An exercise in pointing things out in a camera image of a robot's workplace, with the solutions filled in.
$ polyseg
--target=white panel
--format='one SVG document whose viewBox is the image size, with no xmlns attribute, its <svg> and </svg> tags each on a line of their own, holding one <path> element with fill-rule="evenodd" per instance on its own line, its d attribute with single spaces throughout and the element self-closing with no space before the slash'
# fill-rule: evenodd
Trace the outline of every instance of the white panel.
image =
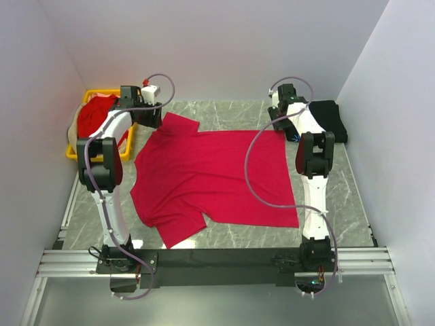
<svg viewBox="0 0 435 326">
<path fill-rule="evenodd" d="M 285 75 L 336 99 L 387 0 L 40 2 L 89 88 L 165 72 L 176 99 L 217 100 L 265 99 Z"/>
<path fill-rule="evenodd" d="M 435 325 L 435 2 L 391 0 L 338 97 L 349 157 L 414 325 Z"/>
<path fill-rule="evenodd" d="M 75 175 L 67 126 L 84 85 L 34 0 L 0 1 L 0 324 L 18 325 Z"/>
</svg>

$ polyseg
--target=floor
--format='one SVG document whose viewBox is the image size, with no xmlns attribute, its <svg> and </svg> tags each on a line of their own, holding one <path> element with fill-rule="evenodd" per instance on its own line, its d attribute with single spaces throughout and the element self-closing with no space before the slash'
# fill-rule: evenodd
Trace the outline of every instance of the floor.
<svg viewBox="0 0 435 326">
<path fill-rule="evenodd" d="M 269 120 L 266 101 L 191 101 L 173 102 L 165 111 L 180 114 L 201 123 L 200 130 L 255 130 Z M 153 130 L 138 126 L 135 131 L 133 158 L 124 162 L 124 179 L 120 186 L 122 212 L 136 248 L 164 248 L 155 228 L 148 228 L 139 220 L 130 190 L 135 183 L 133 160 L 145 145 Z M 294 167 L 297 143 L 286 143 L 288 170 L 295 201 L 302 204 L 304 192 L 300 176 Z M 63 249 L 87 249 L 101 246 L 103 231 L 97 207 L 86 188 L 79 184 L 74 194 L 73 207 Z M 371 247 L 373 241 L 360 195 L 352 175 L 343 144 L 334 148 L 334 165 L 326 192 L 328 218 L 332 222 L 340 247 Z M 298 247 L 304 226 L 304 212 L 299 211 L 300 227 L 270 228 L 248 225 L 219 224 L 205 217 L 207 228 L 175 248 L 260 248 Z"/>
</svg>

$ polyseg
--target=red garment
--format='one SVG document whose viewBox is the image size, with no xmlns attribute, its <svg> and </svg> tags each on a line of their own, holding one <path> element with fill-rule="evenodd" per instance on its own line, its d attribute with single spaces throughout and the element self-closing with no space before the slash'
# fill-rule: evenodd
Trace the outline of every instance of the red garment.
<svg viewBox="0 0 435 326">
<path fill-rule="evenodd" d="M 296 209 L 274 209 L 249 192 L 243 163 L 257 130 L 198 132 L 199 123 L 167 113 L 135 160 L 131 190 L 139 218 L 155 226 L 167 248 L 205 228 L 201 213 L 220 223 L 298 227 Z M 282 133 L 266 131 L 249 160 L 257 193 L 294 204 Z"/>
<path fill-rule="evenodd" d="M 97 131 L 101 124 L 106 120 L 107 113 L 118 97 L 112 94 L 108 97 L 96 96 L 89 100 L 88 104 L 82 107 L 77 118 L 78 138 L 86 138 Z M 122 136 L 118 144 L 127 139 L 128 131 Z"/>
</svg>

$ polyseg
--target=cable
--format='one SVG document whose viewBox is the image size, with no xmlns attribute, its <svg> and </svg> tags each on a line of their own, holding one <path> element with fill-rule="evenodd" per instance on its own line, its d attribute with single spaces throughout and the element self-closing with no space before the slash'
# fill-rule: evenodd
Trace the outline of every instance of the cable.
<svg viewBox="0 0 435 326">
<path fill-rule="evenodd" d="M 129 253 L 127 250 L 123 249 L 121 247 L 120 243 L 118 242 L 118 240 L 116 239 L 116 237 L 114 236 L 114 231 L 113 231 L 113 229 L 111 227 L 111 224 L 110 224 L 109 214 L 107 212 L 107 207 L 106 207 L 106 203 L 105 203 L 105 198 L 104 198 L 103 192 L 101 192 L 101 189 L 97 185 L 97 182 L 95 181 L 94 175 L 93 175 L 92 170 L 90 168 L 89 145 L 95 139 L 100 137 L 107 130 L 109 125 L 113 122 L 115 117 L 117 117 L 118 115 L 120 115 L 122 113 L 125 113 L 125 112 L 133 111 L 133 110 L 151 111 L 151 110 L 161 109 L 162 107 L 164 107 L 165 105 L 168 105 L 172 101 L 172 99 L 174 98 L 174 95 L 175 95 L 175 84 L 174 84 L 173 80 L 168 75 L 166 75 L 164 73 L 154 73 L 154 74 L 150 75 L 147 79 L 151 79 L 151 78 L 156 77 L 156 76 L 163 76 L 163 77 L 167 78 L 170 81 L 171 85 L 172 85 L 172 95 L 169 97 L 168 101 L 166 101 L 165 103 L 163 103 L 161 105 L 157 105 L 155 107 L 131 107 L 131 108 L 120 110 L 119 112 L 115 113 L 110 119 L 108 119 L 106 124 L 101 128 L 101 131 L 98 132 L 96 135 L 90 137 L 87 140 L 87 142 L 86 142 L 86 144 L 84 146 L 84 161 L 85 161 L 85 165 L 86 165 L 86 170 L 88 171 L 88 176 L 89 176 L 90 182 L 92 183 L 92 186 L 94 187 L 95 191 L 98 193 L 98 195 L 100 197 L 101 207 L 103 209 L 104 220 L 105 220 L 105 222 L 107 224 L 107 230 L 109 232 L 111 240 L 114 242 L 114 244 L 117 246 L 117 248 L 123 254 L 129 256 L 130 258 L 133 258 L 135 261 L 137 261 L 142 266 L 144 266 L 147 270 L 149 270 L 150 274 L 151 274 L 151 283 L 150 283 L 150 286 L 148 287 L 148 289 L 144 293 L 142 293 L 140 295 L 137 295 L 135 297 L 124 297 L 124 296 L 122 296 L 122 295 L 120 295 L 118 293 L 115 293 L 114 295 L 116 297 L 120 298 L 121 300 L 135 300 L 135 299 L 140 299 L 142 297 L 145 297 L 152 290 L 152 288 L 154 286 L 154 282 L 155 282 L 154 271 L 142 259 L 140 259 L 139 257 L 136 257 L 132 253 Z"/>
<path fill-rule="evenodd" d="M 275 122 L 284 120 L 284 119 L 288 119 L 289 117 L 294 117 L 295 115 L 299 115 L 301 114 L 304 110 L 306 110 L 308 108 L 308 106 L 311 104 L 311 102 L 313 101 L 314 98 L 314 90 L 313 87 L 310 85 L 310 83 L 308 81 L 306 81 L 303 78 L 300 77 L 294 77 L 294 76 L 289 76 L 289 77 L 284 77 L 281 78 L 280 80 L 276 81 L 270 90 L 272 90 L 279 82 L 282 82 L 283 80 L 287 80 L 287 79 L 297 79 L 300 80 L 302 82 L 304 82 L 310 89 L 311 91 L 311 97 L 310 100 L 308 101 L 308 103 L 305 105 L 304 108 L 302 108 L 299 112 L 297 113 L 293 113 L 293 114 L 289 114 L 289 115 L 285 115 L 283 117 L 278 117 L 275 120 L 272 120 L 271 122 L 269 122 L 265 127 L 263 127 L 258 134 L 254 137 L 254 139 L 252 140 L 251 144 L 249 145 L 247 152 L 246 152 L 246 156 L 245 156 L 245 165 L 244 165 L 244 172 L 245 172 L 245 181 L 247 184 L 247 187 L 249 189 L 249 191 L 251 192 L 251 194 L 254 195 L 255 198 L 257 198 L 259 201 L 261 201 L 263 204 L 270 206 L 270 207 L 274 207 L 276 209 L 311 209 L 312 211 L 315 211 L 316 213 L 319 213 L 319 215 L 324 219 L 326 227 L 328 228 L 328 231 L 332 237 L 332 240 L 334 242 L 334 253 L 335 253 L 335 260 L 334 260 L 334 270 L 332 271 L 332 277 L 330 279 L 330 281 L 328 283 L 325 284 L 324 288 L 317 292 L 314 293 L 313 295 L 319 295 L 322 294 L 323 292 L 325 292 L 334 282 L 334 279 L 336 277 L 336 273 L 338 270 L 338 246 L 337 246 L 337 239 L 334 233 L 334 229 L 332 228 L 330 222 L 328 221 L 328 219 L 326 218 L 326 216 L 324 215 L 324 212 L 321 212 L 319 209 L 313 207 L 313 206 L 309 206 L 309 205 L 303 205 L 303 204 L 295 204 L 295 205 L 278 205 L 278 204 L 273 204 L 271 202 L 267 202 L 266 200 L 264 200 L 263 198 L 261 198 L 259 195 L 257 195 L 257 193 L 254 191 L 254 189 L 252 188 L 251 182 L 249 181 L 249 176 L 248 176 L 248 163 L 249 163 L 249 156 L 251 155 L 251 151 L 252 148 L 254 147 L 256 141 L 258 140 L 258 138 L 261 136 L 261 134 L 269 127 L 272 126 Z"/>
<path fill-rule="evenodd" d="M 91 252 L 90 252 L 91 249 L 94 249 L 94 250 L 95 250 L 99 255 L 97 256 L 97 255 L 95 255 L 94 253 L 91 253 Z M 90 246 L 90 247 L 88 248 L 88 252 L 89 252 L 89 255 L 91 255 L 91 256 L 97 258 L 98 260 L 101 259 L 101 251 L 98 250 L 96 247 L 94 247 L 94 246 Z"/>
</svg>

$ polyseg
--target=black mounting bar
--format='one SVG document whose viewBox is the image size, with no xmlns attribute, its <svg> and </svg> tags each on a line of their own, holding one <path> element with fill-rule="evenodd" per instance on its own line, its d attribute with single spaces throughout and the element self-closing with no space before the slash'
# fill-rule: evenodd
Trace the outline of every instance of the black mounting bar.
<svg viewBox="0 0 435 326">
<path fill-rule="evenodd" d="M 294 287 L 295 272 L 325 272 L 334 268 L 334 253 L 312 264 L 301 261 L 299 248 L 265 249 L 135 249 L 133 253 L 155 271 L 154 287 L 184 285 L 249 285 L 275 284 Z M 97 274 L 120 274 L 106 264 L 97 265 Z M 141 288 L 148 288 L 150 273 L 141 268 Z M 126 281 L 120 281 L 120 287 Z"/>
</svg>

